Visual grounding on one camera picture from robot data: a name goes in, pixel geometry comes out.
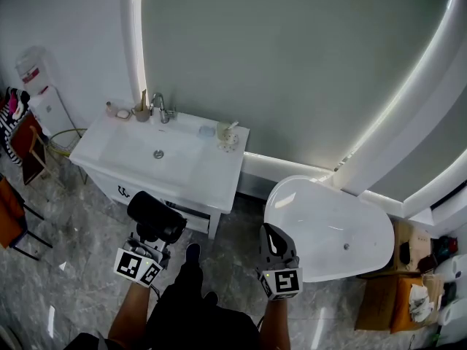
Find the black shoe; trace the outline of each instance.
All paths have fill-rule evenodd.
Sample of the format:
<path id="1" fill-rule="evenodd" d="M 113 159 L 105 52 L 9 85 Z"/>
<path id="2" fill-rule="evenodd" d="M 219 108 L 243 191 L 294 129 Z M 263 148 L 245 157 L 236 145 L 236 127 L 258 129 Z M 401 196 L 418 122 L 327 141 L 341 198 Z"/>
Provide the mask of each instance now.
<path id="1" fill-rule="evenodd" d="M 190 263 L 199 263 L 199 256 L 201 254 L 201 247 L 199 244 L 193 243 L 188 245 L 185 253 L 185 261 Z"/>
<path id="2" fill-rule="evenodd" d="M 208 292 L 204 296 L 204 302 L 206 302 L 208 305 L 217 306 L 217 303 L 219 302 L 219 297 L 215 292 Z"/>

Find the black metal chair leg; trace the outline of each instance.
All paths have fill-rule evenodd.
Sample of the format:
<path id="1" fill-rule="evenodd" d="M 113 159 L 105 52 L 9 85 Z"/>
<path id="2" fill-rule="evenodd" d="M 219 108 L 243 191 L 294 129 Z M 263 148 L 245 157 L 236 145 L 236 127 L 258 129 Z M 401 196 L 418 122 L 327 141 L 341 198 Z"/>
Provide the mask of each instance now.
<path id="1" fill-rule="evenodd" d="M 32 237 L 34 237 L 37 241 L 42 242 L 44 245 L 47 245 L 48 247 L 50 247 L 51 249 L 53 249 L 53 246 L 52 246 L 52 245 L 50 245 L 48 242 L 42 240 L 39 236 L 34 235 L 30 230 L 27 230 L 26 233 L 27 233 L 28 235 L 31 235 Z"/>
<path id="2" fill-rule="evenodd" d="M 37 214 L 33 209 L 31 209 L 29 206 L 27 206 L 25 203 L 23 204 L 23 207 L 28 209 L 32 214 L 34 214 L 36 217 L 38 217 L 41 220 L 45 220 L 41 215 Z"/>
<path id="3" fill-rule="evenodd" d="M 29 253 L 26 253 L 24 250 L 18 249 L 16 246 L 14 246 L 13 249 L 16 250 L 17 252 L 21 253 L 21 254 L 24 254 L 27 257 L 30 257 L 33 260 L 39 261 L 39 258 L 36 258 L 35 256 L 30 255 Z"/>

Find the sink drain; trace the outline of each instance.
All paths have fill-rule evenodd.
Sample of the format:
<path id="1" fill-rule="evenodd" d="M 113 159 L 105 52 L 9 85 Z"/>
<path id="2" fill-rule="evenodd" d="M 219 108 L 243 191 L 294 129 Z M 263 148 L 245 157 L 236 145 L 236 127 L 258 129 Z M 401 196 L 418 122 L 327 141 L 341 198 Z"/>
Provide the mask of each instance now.
<path id="1" fill-rule="evenodd" d="M 163 157 L 163 151 L 162 150 L 156 150 L 153 154 L 154 158 L 156 160 L 160 160 Z"/>

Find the brown leather chair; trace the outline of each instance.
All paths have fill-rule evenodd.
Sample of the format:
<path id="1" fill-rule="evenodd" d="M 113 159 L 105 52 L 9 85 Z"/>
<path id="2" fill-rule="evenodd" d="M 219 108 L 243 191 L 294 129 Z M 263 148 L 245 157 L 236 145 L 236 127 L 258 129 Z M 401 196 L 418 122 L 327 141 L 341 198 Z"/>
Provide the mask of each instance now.
<path id="1" fill-rule="evenodd" d="M 24 236 L 30 235 L 44 245 L 52 248 L 52 245 L 28 230 L 24 209 L 27 209 L 41 220 L 44 220 L 44 218 L 24 204 L 24 200 L 20 194 L 9 185 L 7 179 L 1 174 L 0 179 L 0 244 L 5 249 L 10 247 L 33 260 L 39 260 L 33 255 L 19 249 L 17 245 Z"/>

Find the faucet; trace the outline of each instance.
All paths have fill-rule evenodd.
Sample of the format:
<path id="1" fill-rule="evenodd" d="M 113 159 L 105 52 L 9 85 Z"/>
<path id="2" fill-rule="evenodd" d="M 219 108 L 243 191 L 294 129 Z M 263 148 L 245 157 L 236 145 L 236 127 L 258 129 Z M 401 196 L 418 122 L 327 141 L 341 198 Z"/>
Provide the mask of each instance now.
<path id="1" fill-rule="evenodd" d="M 159 104 L 159 114 L 161 115 L 161 123 L 167 123 L 170 118 L 175 118 L 175 110 L 167 110 L 166 109 L 166 106 L 163 102 L 163 96 L 162 96 L 162 93 L 154 93 L 154 96 L 153 96 L 153 99 L 151 100 L 150 102 L 150 105 L 149 105 L 149 112 L 150 112 L 150 115 L 153 115 L 153 110 L 154 110 L 154 106 L 156 104 Z"/>

